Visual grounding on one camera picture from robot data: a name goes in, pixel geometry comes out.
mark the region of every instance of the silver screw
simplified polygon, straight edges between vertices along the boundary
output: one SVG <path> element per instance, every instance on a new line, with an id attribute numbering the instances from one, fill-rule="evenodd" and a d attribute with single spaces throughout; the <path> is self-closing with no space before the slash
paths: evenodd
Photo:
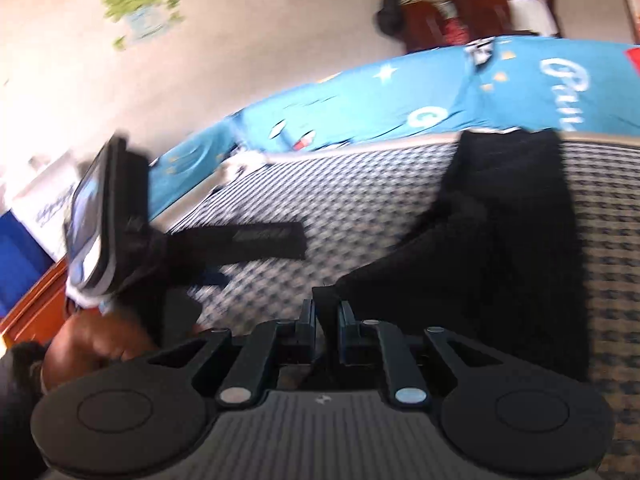
<path id="1" fill-rule="evenodd" d="M 251 399 L 251 392 L 246 388 L 233 386 L 222 390 L 218 397 L 222 402 L 226 402 L 227 404 L 241 404 Z"/>
<path id="2" fill-rule="evenodd" d="M 418 404 L 427 398 L 427 393 L 420 388 L 402 388 L 396 391 L 396 400 L 403 404 Z"/>

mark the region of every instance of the brown chair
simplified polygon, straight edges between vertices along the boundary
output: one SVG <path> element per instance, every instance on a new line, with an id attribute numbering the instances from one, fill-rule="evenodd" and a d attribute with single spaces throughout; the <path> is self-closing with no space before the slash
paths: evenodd
<path id="1" fill-rule="evenodd" d="M 468 27 L 471 40 L 511 34 L 511 9 L 507 0 L 452 0 L 458 17 Z"/>
<path id="2" fill-rule="evenodd" d="M 447 45 L 445 20 L 436 6 L 421 0 L 404 4 L 401 9 L 404 17 L 401 39 L 407 54 Z"/>

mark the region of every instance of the white star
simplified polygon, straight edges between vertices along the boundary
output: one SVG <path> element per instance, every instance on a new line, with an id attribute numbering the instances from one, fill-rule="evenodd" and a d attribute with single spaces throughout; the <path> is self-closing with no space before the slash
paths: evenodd
<path id="1" fill-rule="evenodd" d="M 379 77 L 380 81 L 383 83 L 389 81 L 391 79 L 391 75 L 393 72 L 398 70 L 397 68 L 393 68 L 389 63 L 380 67 L 380 72 L 378 72 L 374 77 Z"/>

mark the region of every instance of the black cloth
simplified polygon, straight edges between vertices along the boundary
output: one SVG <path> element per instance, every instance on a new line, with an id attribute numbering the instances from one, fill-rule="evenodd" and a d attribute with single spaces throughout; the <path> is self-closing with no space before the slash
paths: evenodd
<path id="1" fill-rule="evenodd" d="M 376 23 L 380 32 L 396 37 L 404 27 L 400 0 L 382 0 L 382 8 L 376 13 Z"/>
<path id="2" fill-rule="evenodd" d="M 34 480 L 47 469 L 31 437 L 31 412 L 42 396 L 32 365 L 45 351 L 21 343 L 0 358 L 0 478 Z"/>
<path id="3" fill-rule="evenodd" d="M 577 380 L 589 343 L 580 241 L 553 130 L 463 132 L 433 206 L 335 290 L 357 319 L 475 338 Z"/>

